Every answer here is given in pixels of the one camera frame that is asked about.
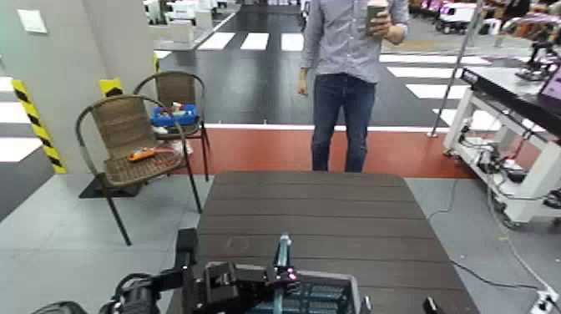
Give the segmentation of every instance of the gray shirt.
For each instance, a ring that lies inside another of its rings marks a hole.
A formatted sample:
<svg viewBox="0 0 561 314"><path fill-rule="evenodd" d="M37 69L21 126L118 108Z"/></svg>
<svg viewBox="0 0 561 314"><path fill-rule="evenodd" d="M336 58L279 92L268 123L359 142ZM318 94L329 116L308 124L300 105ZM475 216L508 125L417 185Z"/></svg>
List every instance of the gray shirt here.
<svg viewBox="0 0 561 314"><path fill-rule="evenodd" d="M388 0L392 23L407 31L407 0ZM377 83L382 39L366 36L368 0L311 0L304 33L302 68L310 68L317 56L317 73L347 73Z"/></svg>

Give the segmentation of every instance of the dark wooden table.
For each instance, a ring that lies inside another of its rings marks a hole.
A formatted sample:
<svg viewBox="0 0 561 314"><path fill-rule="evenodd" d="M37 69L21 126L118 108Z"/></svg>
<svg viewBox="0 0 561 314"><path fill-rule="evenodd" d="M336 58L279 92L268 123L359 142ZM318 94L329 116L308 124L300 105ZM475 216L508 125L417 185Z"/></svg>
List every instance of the dark wooden table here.
<svg viewBox="0 0 561 314"><path fill-rule="evenodd" d="M478 313L402 178L217 175L198 229L200 265L269 265L282 232L291 236L298 269L353 275L374 313L422 313L427 296L447 313Z"/></svg>

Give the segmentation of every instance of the man's right hand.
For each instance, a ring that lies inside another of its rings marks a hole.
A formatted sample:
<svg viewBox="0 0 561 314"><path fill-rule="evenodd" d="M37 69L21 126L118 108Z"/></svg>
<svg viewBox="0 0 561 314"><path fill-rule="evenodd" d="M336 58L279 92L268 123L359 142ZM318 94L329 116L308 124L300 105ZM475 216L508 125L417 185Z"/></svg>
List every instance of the man's right hand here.
<svg viewBox="0 0 561 314"><path fill-rule="evenodd" d="M298 94L302 96L308 95L308 82L307 79L300 79L298 82Z"/></svg>
<svg viewBox="0 0 561 314"><path fill-rule="evenodd" d="M300 69L300 81L298 81L298 89L296 92L302 96L308 95L308 69Z"/></svg>

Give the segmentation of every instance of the chair backrest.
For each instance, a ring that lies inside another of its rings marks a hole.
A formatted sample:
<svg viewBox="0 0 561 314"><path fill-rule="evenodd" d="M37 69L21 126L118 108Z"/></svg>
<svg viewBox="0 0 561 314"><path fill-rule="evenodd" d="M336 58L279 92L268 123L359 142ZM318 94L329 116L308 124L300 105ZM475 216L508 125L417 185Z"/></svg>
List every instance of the chair backrest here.
<svg viewBox="0 0 561 314"><path fill-rule="evenodd" d="M91 112L111 158L122 158L135 149L157 145L143 97L109 97L93 105Z"/></svg>
<svg viewBox="0 0 561 314"><path fill-rule="evenodd" d="M173 102L181 104L196 104L199 115L204 116L205 110L205 84L198 76L183 71L165 71L156 73L145 78L134 89L133 94L138 94L140 90L151 80L156 83L158 100L166 107L171 107ZM200 102L197 103L196 84L201 87Z"/></svg>

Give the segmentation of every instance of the table top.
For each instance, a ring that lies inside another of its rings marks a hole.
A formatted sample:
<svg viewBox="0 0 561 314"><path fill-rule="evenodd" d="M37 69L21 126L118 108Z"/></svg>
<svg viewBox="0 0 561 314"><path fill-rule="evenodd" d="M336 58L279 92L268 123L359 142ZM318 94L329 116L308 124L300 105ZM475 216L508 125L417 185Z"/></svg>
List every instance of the table top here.
<svg viewBox="0 0 561 314"><path fill-rule="evenodd" d="M515 74L520 68L500 67L466 67L478 76L494 82L501 88L516 95L537 94L542 88L543 82L525 81Z"/></svg>
<svg viewBox="0 0 561 314"><path fill-rule="evenodd" d="M201 216L199 265L269 265L288 232L299 270L353 275L374 311L477 314L406 182L393 175L228 172L217 175Z"/></svg>
<svg viewBox="0 0 561 314"><path fill-rule="evenodd" d="M519 68L465 67L462 79L491 96L495 102L530 119L550 134L561 137L561 101L543 102L532 97L539 93L544 82L529 82L515 75Z"/></svg>

